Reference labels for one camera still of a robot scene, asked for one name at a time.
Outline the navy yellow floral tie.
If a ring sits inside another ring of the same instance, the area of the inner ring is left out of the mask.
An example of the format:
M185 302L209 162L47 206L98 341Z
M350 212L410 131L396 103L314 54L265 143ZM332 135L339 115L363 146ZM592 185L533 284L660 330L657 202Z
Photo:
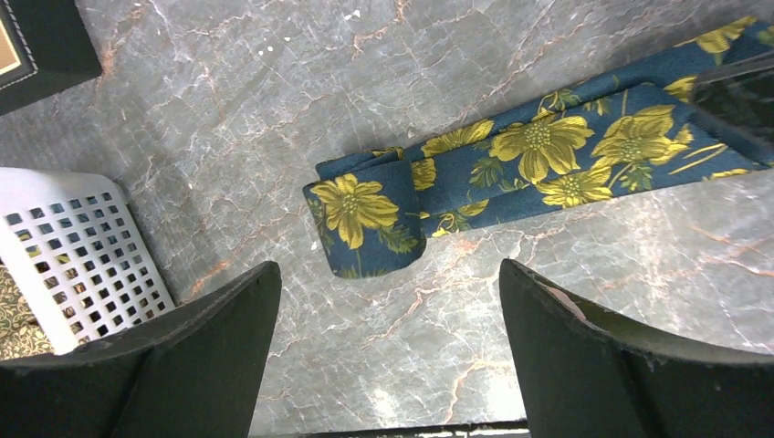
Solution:
M303 188L335 276L407 267L430 237L768 169L770 151L695 122L698 79L773 51L746 16L492 118L317 165Z

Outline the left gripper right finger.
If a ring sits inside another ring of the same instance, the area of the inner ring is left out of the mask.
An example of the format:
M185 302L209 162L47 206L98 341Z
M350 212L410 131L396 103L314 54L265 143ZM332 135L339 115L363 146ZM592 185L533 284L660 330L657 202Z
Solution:
M518 386L534 437L770 437L773 358L678 336L499 269Z

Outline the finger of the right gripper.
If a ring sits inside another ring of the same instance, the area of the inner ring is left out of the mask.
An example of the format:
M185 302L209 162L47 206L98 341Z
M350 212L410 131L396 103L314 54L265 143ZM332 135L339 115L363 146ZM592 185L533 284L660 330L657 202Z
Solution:
M773 164L773 53L713 69L689 94L692 122L744 157Z

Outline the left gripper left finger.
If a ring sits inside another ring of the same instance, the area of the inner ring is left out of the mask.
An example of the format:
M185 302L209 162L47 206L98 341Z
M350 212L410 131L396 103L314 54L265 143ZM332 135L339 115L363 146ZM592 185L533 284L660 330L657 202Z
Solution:
M1 364L4 437L246 437L277 323L267 261L135 328Z

